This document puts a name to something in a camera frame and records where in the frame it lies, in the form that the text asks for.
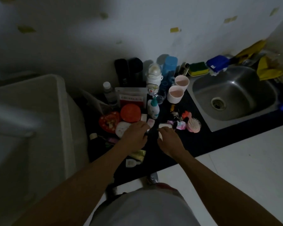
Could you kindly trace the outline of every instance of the stainless steel sink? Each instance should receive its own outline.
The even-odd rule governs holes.
[[[187,90],[212,132],[278,109],[277,90],[252,68],[189,79]]]

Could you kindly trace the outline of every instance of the sink drain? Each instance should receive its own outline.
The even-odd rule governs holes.
[[[226,109],[226,103],[224,100],[222,100],[219,97],[213,98],[211,100],[211,105],[213,106],[214,109],[218,111],[223,111]]]

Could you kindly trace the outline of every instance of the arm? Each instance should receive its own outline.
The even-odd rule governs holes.
[[[219,226],[283,224],[248,195],[212,172],[186,151],[173,129],[158,129],[158,145],[183,168],[206,209]]]
[[[120,163],[146,144],[144,134],[149,128],[143,121],[132,124],[110,151],[53,189],[13,226],[82,226]]]

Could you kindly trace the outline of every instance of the white lid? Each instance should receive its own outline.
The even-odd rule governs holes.
[[[110,89],[111,84],[110,84],[109,82],[104,82],[104,83],[103,83],[103,87],[104,87],[105,89]]]

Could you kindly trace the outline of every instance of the white bottle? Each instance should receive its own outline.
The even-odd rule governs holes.
[[[103,87],[104,95],[108,101],[108,104],[114,108],[117,107],[117,94],[115,93],[115,89],[109,82],[104,82]]]
[[[148,104],[149,116],[151,116],[153,120],[156,120],[159,114],[159,106],[158,106],[156,98],[149,100],[147,104]]]

